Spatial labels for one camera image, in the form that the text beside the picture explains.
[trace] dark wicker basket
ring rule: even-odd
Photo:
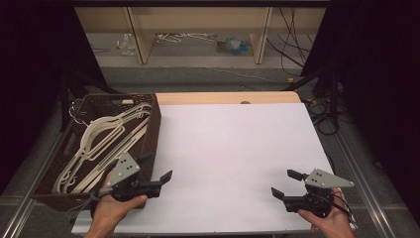
[[[121,103],[123,100],[132,101],[132,104]],[[158,131],[160,127],[160,110],[158,107],[158,100],[154,94],[89,94],[87,95],[78,110],[77,119],[90,123],[100,117],[117,116],[120,113],[127,111],[131,107],[143,102],[148,102],[152,105],[152,111],[148,123],[148,129],[145,136],[142,137],[130,150],[129,154],[133,158],[139,158],[141,155],[147,153],[156,153],[158,148]],[[124,134],[111,145],[119,143],[130,131],[139,125],[144,119],[134,119],[127,122]],[[67,126],[64,135],[53,154],[51,163],[38,186],[32,193],[32,198],[44,203],[45,205],[56,210],[66,211],[82,204],[89,198],[89,193],[61,193],[53,194],[52,189],[55,181],[65,166],[78,151],[80,147],[80,139],[86,126],[71,121]],[[84,178],[89,171],[91,171],[100,161],[103,156],[100,156],[93,162],[83,163],[83,167],[77,172],[79,178]],[[152,172],[155,164],[155,158],[147,160],[141,164],[142,172],[140,173],[141,181],[149,181],[152,177]]]

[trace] basket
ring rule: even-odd
[[[140,156],[153,153],[156,154],[158,148],[158,131],[160,127],[160,110],[158,100],[154,94],[88,94],[83,98],[76,119],[72,120],[60,140],[57,149],[52,154],[52,160],[45,170],[37,187],[32,193],[32,198],[59,211],[67,211],[71,208],[83,204],[89,197],[88,192],[85,193],[53,193],[53,185],[58,179],[61,172],[70,162],[75,153],[79,150],[80,140],[86,130],[86,125],[79,122],[89,124],[100,117],[117,116],[127,111],[135,105],[147,102],[152,105],[151,114],[149,116],[148,128],[146,134],[134,144],[128,153],[137,159]],[[111,150],[113,145],[119,143],[128,133],[138,126],[143,119],[134,119],[124,124],[125,131],[107,150]],[[78,178],[84,178],[106,155],[107,151],[101,154],[92,162],[84,162],[82,168],[77,172]],[[140,181],[150,181],[155,164],[155,157],[141,163]]]

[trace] human hand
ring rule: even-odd
[[[333,188],[332,191],[336,196],[342,197],[339,189]],[[336,196],[334,196],[334,203],[344,207],[344,201]],[[332,206],[331,212],[326,218],[320,218],[312,212],[302,209],[298,210],[298,214],[311,223],[311,232],[316,232],[319,229],[327,238],[355,237],[347,214],[337,207]]]
[[[102,196],[96,206],[90,229],[84,237],[109,237],[114,233],[115,227],[126,217],[127,213],[131,209],[143,207],[147,199],[147,196],[140,195],[133,197],[131,200],[121,202],[114,199],[110,194]]]

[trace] white table surface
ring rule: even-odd
[[[293,233],[310,224],[271,195],[303,195],[287,170],[331,173],[304,104],[162,105],[153,180],[173,170],[160,197],[132,210],[122,235]],[[81,212],[72,233],[91,223]]]

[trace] floor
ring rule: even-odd
[[[280,38],[269,36],[270,42],[291,59],[281,57],[267,45],[262,64],[254,64],[249,53],[238,56],[217,49],[207,41],[211,35],[194,35],[156,40],[147,64],[139,65],[134,56],[122,55],[117,43],[122,35],[88,35],[93,52],[102,68],[108,84],[124,92],[164,91],[265,91],[281,90],[297,76],[304,57],[292,46],[286,46]],[[247,36],[235,36],[244,43]],[[301,49],[308,52],[315,36],[298,36]],[[301,99],[313,99],[312,81],[297,93]],[[96,88],[88,87],[90,92]],[[310,115],[321,113],[328,107],[326,98],[317,98],[317,104],[308,104]],[[22,163],[9,186],[0,196],[0,231],[4,237],[77,237],[71,234],[72,225],[65,212],[55,211],[30,199],[30,191],[36,184],[56,142],[60,129],[59,101],[46,121],[43,133],[32,148],[32,153]],[[420,237],[418,224],[402,202],[386,174],[376,165],[374,155],[360,134],[357,124],[340,103],[340,130],[332,130],[327,121],[316,127],[325,152],[332,159],[337,176],[352,179],[356,188],[344,190],[347,202],[359,219],[357,237]],[[239,237],[322,237],[320,234],[260,235]]]

